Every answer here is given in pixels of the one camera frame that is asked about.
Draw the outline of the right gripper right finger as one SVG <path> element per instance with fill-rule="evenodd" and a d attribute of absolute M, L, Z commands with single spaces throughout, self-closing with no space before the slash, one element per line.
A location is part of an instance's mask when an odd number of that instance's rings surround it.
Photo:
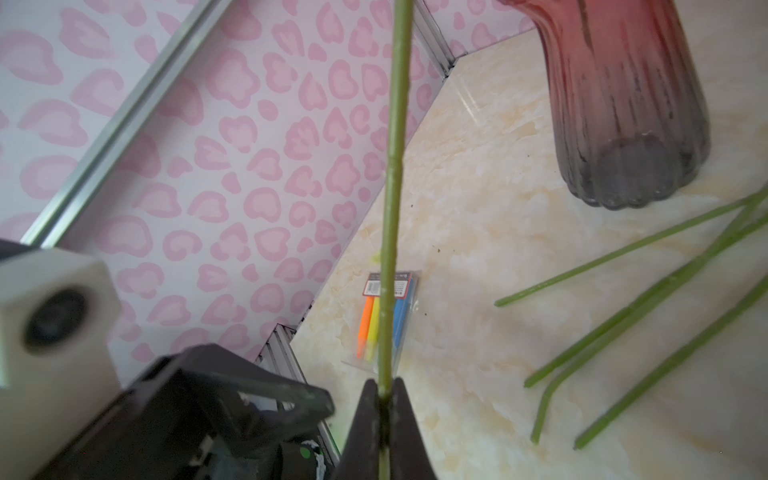
<path fill-rule="evenodd" d="M 437 479 L 402 378 L 393 381 L 389 402 L 389 463 L 391 479 Z"/>

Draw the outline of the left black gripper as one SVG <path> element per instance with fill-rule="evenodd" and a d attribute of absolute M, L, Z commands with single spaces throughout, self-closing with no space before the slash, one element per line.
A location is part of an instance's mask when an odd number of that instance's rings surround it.
<path fill-rule="evenodd" d="M 335 412 L 322 388 L 216 344 L 164 356 L 78 433 L 38 479 L 195 479 L 205 440 L 239 455 L 306 433 Z"/>

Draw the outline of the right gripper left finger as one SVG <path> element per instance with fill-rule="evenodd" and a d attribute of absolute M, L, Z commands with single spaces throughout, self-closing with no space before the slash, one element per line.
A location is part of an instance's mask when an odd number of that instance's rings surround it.
<path fill-rule="evenodd" d="M 344 450 L 334 471 L 334 479 L 379 478 L 380 426 L 378 386 L 373 379 L 368 379 L 362 388 Z"/>

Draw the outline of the single pink rose stem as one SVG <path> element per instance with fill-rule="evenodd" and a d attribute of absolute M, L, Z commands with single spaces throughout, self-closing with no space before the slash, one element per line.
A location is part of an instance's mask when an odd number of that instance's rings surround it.
<path fill-rule="evenodd" d="M 413 3 L 394 4 L 392 66 L 389 102 L 386 186 L 381 245 L 381 311 L 378 347 L 378 396 L 381 413 L 379 478 L 390 477 L 389 402 L 392 395 L 392 349 L 394 336 L 395 274 L 407 130 L 412 47 Z"/>

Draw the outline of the red glass vase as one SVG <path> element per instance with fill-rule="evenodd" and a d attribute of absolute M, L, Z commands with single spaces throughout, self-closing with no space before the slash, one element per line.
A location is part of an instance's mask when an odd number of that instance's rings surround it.
<path fill-rule="evenodd" d="M 642 208 L 711 150 L 706 100 L 672 1 L 512 1 L 539 34 L 556 157 L 570 192 Z"/>

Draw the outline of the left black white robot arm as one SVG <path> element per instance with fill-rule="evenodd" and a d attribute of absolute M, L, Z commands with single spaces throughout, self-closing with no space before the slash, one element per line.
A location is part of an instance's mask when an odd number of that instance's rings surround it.
<path fill-rule="evenodd" d="M 330 394 L 221 346 L 162 356 L 36 479 L 325 479 Z"/>

